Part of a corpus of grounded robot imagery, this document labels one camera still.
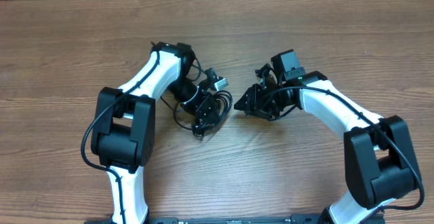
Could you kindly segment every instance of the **wood grain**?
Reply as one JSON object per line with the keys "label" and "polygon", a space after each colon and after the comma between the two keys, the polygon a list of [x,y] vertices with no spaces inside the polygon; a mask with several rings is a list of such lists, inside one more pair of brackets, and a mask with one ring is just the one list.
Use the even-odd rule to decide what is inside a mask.
{"label": "wood grain", "polygon": [[[79,145],[99,90],[128,81],[150,41],[191,44],[234,100],[254,69],[294,48],[361,106],[402,116],[427,198],[386,218],[432,223],[434,0],[2,1],[0,13],[0,223],[110,217],[108,177],[82,162]],[[203,141],[161,102],[156,123],[145,179],[154,217],[320,212],[346,191],[342,142],[304,111],[274,123],[231,111]]]}

